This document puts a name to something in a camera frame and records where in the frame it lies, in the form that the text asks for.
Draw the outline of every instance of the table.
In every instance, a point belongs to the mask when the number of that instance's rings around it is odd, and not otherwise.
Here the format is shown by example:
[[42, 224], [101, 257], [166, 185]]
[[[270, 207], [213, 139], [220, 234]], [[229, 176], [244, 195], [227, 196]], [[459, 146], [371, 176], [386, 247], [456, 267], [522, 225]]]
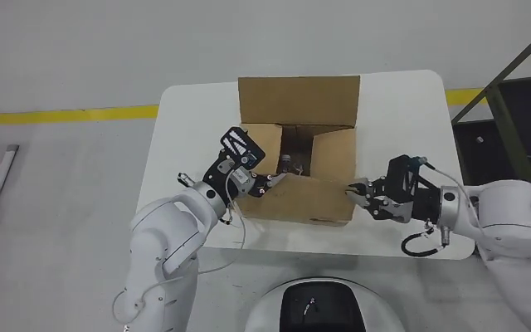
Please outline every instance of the table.
[[[173, 196], [183, 187], [178, 172], [201, 179], [215, 160], [220, 137], [240, 123], [237, 82], [178, 85], [164, 91], [158, 109], [137, 209], [155, 199]], [[357, 128], [357, 177], [377, 178], [400, 154], [422, 155], [461, 179], [442, 79], [433, 71], [397, 71], [361, 75]], [[428, 169], [422, 173], [438, 185], [452, 183]], [[241, 224], [218, 225], [207, 247], [238, 248]], [[423, 222], [374, 221], [356, 207], [345, 227], [296, 222], [246, 220], [245, 249], [313, 253], [405, 256], [402, 240], [424, 229]], [[439, 235], [410, 243], [426, 250]], [[459, 260], [474, 242], [455, 234], [451, 244], [432, 258]]]

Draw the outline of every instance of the gray floor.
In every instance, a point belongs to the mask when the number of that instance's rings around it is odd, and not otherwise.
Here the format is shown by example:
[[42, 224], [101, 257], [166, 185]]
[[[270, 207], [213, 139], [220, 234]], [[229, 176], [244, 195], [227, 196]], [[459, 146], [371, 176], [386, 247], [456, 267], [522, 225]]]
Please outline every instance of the gray floor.
[[[0, 196], [2, 331], [121, 330], [110, 302], [124, 286], [129, 219], [152, 131], [152, 120], [0, 126], [0, 150], [21, 145]], [[201, 266], [235, 254], [203, 249]], [[199, 278], [188, 331], [242, 331], [262, 294], [301, 276], [341, 276], [374, 289], [409, 331], [526, 330], [474, 257], [245, 251], [226, 270]]]
[[[431, 69], [485, 86], [528, 44], [529, 0], [0, 2], [0, 112], [157, 104], [238, 76]], [[517, 70], [531, 75], [531, 61]]]

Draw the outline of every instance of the cardboard box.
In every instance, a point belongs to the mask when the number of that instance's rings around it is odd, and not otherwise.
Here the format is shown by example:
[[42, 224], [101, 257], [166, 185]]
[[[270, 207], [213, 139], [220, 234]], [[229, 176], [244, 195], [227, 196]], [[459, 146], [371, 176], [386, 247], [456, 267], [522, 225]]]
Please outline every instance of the cardboard box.
[[247, 217], [342, 226], [354, 205], [344, 193], [356, 169], [359, 76], [245, 77], [238, 80], [242, 127], [265, 151], [256, 173], [288, 173], [263, 198], [238, 199]]

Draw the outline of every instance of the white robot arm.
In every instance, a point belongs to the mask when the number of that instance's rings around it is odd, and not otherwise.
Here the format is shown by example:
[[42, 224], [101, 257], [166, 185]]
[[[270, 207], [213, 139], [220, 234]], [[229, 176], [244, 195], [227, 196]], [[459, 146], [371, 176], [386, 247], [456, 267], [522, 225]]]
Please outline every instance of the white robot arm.
[[124, 300], [125, 330], [184, 332], [197, 288], [197, 250], [233, 199], [260, 198], [284, 174], [251, 172], [264, 152], [243, 129], [232, 127], [221, 139], [223, 149], [200, 182], [179, 174], [186, 188], [142, 208], [130, 223], [130, 268]]
[[[440, 188], [420, 176], [422, 165], [451, 178], [456, 186]], [[531, 183], [504, 180], [466, 187], [430, 165], [406, 155], [389, 162], [387, 176], [353, 183], [347, 195], [375, 219], [426, 222], [426, 231], [407, 237], [409, 256], [430, 256], [450, 245], [454, 232], [477, 242], [481, 258], [509, 307], [531, 329]], [[411, 252], [407, 243], [441, 231], [441, 245]]]

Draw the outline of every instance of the yellow floor stripe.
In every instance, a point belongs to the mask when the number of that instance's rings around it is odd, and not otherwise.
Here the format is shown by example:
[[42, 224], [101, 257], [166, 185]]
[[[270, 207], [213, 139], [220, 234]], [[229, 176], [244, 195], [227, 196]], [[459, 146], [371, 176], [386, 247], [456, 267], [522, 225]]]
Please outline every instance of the yellow floor stripe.
[[58, 122], [86, 122], [107, 120], [153, 119], [158, 105], [116, 107], [93, 110], [48, 110], [28, 113], [0, 114], [1, 125], [28, 125]]
[[[449, 106], [466, 105], [481, 92], [481, 89], [447, 90]], [[86, 122], [108, 120], [154, 119], [158, 105], [115, 107], [93, 110], [47, 110], [28, 113], [0, 114], [0, 125], [50, 124], [59, 122]]]
[[[446, 103], [448, 106], [456, 106], [470, 103], [483, 89], [446, 90]], [[487, 104], [483, 98], [480, 104]]]

